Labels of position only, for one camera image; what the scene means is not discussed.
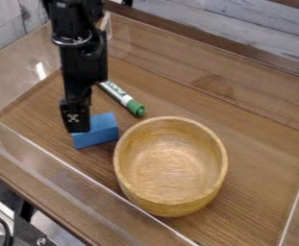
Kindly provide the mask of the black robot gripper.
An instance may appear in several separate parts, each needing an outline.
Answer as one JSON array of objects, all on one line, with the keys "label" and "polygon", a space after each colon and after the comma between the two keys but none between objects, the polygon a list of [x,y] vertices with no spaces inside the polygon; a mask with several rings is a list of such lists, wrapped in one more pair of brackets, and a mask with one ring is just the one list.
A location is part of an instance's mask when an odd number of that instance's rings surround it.
[{"label": "black robot gripper", "polygon": [[59,47],[64,98],[59,102],[60,115],[68,133],[89,131],[91,88],[108,79],[107,32],[85,30],[80,36],[52,32]]}]

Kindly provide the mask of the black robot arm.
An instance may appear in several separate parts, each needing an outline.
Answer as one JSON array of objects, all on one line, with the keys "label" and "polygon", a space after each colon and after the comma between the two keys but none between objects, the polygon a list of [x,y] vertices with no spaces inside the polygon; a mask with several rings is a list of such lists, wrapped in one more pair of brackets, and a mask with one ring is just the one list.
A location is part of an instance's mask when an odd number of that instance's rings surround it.
[{"label": "black robot arm", "polygon": [[92,86],[108,80],[107,32],[95,27],[104,16],[104,0],[43,0],[43,4],[60,56],[61,119],[68,133],[85,133]]}]

